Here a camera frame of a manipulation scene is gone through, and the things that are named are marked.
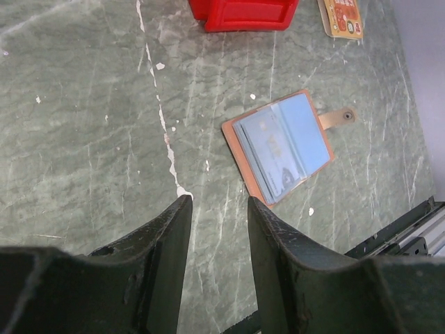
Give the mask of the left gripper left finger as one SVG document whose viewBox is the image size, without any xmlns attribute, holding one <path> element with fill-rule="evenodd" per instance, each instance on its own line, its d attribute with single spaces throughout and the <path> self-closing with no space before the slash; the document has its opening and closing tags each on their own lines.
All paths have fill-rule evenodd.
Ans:
<svg viewBox="0 0 445 334">
<path fill-rule="evenodd" d="M 193 200 L 89 255 L 1 249 L 2 333 L 175 333 Z"/>
</svg>

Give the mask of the orange patterned card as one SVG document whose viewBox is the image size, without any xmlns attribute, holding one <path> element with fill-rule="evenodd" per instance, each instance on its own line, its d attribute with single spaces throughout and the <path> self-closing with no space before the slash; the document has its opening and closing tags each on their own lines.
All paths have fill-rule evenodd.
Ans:
<svg viewBox="0 0 445 334">
<path fill-rule="evenodd" d="M 362 18 L 356 0 L 318 0 L 323 28 L 331 38 L 361 40 Z"/>
</svg>

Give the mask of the red bin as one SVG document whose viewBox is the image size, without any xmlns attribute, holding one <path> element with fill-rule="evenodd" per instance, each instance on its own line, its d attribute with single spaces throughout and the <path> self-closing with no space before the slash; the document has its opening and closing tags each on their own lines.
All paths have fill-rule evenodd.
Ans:
<svg viewBox="0 0 445 334">
<path fill-rule="evenodd" d="M 196 20 L 208 33 L 228 31 L 283 31 L 299 0 L 189 0 Z"/>
</svg>

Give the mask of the white striped card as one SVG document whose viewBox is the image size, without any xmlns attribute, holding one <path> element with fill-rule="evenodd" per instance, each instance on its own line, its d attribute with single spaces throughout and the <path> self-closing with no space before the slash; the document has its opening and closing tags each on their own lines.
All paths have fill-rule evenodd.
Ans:
<svg viewBox="0 0 445 334">
<path fill-rule="evenodd" d="M 276 203 L 300 181 L 299 168 L 281 124 L 267 111 L 242 119 L 241 128 L 270 193 L 269 203 Z"/>
</svg>

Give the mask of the tan leather card holder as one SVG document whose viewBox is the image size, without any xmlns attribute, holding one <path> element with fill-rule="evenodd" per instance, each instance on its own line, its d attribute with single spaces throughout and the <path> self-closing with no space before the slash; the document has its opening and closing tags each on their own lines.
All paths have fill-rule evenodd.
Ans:
<svg viewBox="0 0 445 334">
<path fill-rule="evenodd" d="M 319 115 L 300 90 L 224 122 L 222 132 L 250 196 L 273 207 L 334 160 L 326 131 L 356 120 L 351 107 Z"/>
</svg>

